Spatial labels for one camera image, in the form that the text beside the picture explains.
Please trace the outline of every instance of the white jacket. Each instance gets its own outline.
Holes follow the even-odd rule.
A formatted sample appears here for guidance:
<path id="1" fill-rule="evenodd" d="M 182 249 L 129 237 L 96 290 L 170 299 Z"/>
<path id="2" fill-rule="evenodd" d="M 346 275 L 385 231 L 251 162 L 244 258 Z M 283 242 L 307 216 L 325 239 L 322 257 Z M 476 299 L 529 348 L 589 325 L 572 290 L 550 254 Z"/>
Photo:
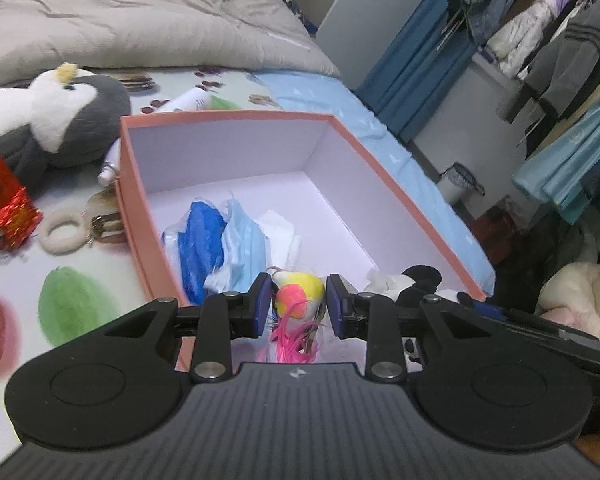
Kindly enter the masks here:
<path id="1" fill-rule="evenodd" d="M 542 32 L 560 14 L 556 0 L 538 0 L 496 32 L 487 45 L 500 60 L 500 70 L 513 77 L 542 41 Z"/>

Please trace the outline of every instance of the stuffed animal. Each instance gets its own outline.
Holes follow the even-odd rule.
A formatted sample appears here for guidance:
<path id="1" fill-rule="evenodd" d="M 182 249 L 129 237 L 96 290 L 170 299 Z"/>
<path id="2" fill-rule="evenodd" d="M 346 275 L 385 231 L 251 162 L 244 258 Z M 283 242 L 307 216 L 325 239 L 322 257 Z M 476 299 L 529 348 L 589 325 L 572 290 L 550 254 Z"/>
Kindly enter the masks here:
<path id="1" fill-rule="evenodd" d="M 279 363 L 312 363 L 317 346 L 307 343 L 311 330 L 316 330 L 318 307 L 324 299 L 322 280 L 306 272 L 276 270 L 271 279 L 278 287 L 274 307 L 280 322 L 271 332 L 276 343 Z"/>
<path id="2" fill-rule="evenodd" d="M 0 156 L 33 190 L 47 167 L 70 168 L 101 158 L 131 114 L 124 85 L 65 63 L 29 88 L 0 89 Z"/>
<path id="3" fill-rule="evenodd" d="M 276 270 L 271 279 L 278 287 L 274 304 L 278 316 L 300 321 L 314 318 L 324 297 L 320 278 L 306 272 Z"/>

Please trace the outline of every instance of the penguin plush toy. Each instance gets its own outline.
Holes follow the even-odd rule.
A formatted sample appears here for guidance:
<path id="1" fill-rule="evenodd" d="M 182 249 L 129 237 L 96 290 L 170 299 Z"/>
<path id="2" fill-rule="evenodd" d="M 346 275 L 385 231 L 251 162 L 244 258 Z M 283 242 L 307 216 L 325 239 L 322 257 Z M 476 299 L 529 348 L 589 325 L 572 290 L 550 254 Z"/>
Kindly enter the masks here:
<path id="1" fill-rule="evenodd" d="M 0 156 L 29 191 L 46 168 L 93 162 L 120 136 L 131 103 L 120 81 L 65 63 L 27 89 L 0 88 Z"/>

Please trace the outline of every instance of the gray jacket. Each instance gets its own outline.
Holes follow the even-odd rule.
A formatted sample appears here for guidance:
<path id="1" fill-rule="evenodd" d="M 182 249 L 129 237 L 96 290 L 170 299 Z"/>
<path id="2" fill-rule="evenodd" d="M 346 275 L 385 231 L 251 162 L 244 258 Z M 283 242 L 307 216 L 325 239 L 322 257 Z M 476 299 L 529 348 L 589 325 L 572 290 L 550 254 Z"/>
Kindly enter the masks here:
<path id="1" fill-rule="evenodd" d="M 513 122 L 530 97 L 539 98 L 552 118 L 563 117 L 599 58 L 600 0 L 569 20 L 560 36 L 538 52 L 521 91 L 504 110 L 504 118 Z"/>

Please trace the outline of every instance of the plastic bag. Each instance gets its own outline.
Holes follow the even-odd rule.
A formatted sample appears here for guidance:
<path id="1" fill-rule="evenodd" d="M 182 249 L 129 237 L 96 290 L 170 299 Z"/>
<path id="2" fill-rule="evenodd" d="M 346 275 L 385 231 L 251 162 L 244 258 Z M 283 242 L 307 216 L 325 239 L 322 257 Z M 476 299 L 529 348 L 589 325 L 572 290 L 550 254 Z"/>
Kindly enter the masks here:
<path id="1" fill-rule="evenodd" d="M 182 288 L 192 304 L 205 301 L 205 279 L 224 263 L 221 239 L 225 226 L 215 207 L 197 201 L 191 204 L 186 217 L 162 234 L 167 260 L 182 279 Z"/>

